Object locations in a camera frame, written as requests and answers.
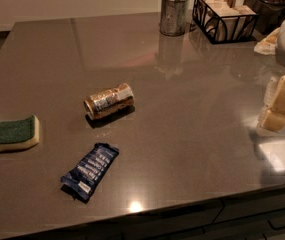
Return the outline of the green and yellow sponge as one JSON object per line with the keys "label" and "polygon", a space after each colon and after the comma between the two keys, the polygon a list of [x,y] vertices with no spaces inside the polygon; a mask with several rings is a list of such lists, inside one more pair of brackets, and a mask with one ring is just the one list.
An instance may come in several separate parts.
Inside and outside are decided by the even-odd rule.
{"label": "green and yellow sponge", "polygon": [[32,115],[26,119],[0,122],[0,153],[29,149],[39,143],[40,122]]}

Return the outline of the metal cup with cotton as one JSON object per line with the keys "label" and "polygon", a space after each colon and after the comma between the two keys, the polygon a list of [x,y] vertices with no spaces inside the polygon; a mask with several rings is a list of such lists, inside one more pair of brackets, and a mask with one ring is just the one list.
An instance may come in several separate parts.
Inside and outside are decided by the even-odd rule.
{"label": "metal cup with cotton", "polygon": [[189,0],[161,0],[160,33],[180,36],[185,33]]}

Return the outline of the orange soda can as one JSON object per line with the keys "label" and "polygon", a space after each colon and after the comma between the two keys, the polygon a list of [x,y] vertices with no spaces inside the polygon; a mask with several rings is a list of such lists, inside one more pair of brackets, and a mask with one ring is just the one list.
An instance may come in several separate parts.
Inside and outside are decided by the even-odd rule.
{"label": "orange soda can", "polygon": [[134,94],[127,83],[89,95],[84,100],[85,110],[91,120],[103,119],[134,104]]}

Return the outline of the dark counter stand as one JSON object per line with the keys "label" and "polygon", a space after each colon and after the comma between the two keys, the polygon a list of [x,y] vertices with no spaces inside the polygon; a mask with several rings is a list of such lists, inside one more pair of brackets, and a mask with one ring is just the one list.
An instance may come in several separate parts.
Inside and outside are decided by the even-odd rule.
{"label": "dark counter stand", "polygon": [[281,26],[285,20],[285,5],[273,5],[260,0],[244,0],[259,15],[255,29],[261,34],[269,34]]}

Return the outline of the crumpled paper packet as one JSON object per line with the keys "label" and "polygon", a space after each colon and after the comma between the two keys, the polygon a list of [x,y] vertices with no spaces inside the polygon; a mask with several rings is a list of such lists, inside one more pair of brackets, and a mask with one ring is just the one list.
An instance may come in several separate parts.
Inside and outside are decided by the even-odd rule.
{"label": "crumpled paper packet", "polygon": [[273,30],[254,47],[254,52],[262,55],[274,55],[279,35],[279,28]]}

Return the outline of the blue snack bar wrapper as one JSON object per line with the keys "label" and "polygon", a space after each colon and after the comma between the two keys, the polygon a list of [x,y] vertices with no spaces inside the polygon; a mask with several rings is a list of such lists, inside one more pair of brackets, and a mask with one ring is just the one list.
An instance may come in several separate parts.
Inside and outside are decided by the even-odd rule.
{"label": "blue snack bar wrapper", "polygon": [[88,201],[118,155],[118,148],[96,143],[72,170],[61,177],[61,182],[82,200]]}

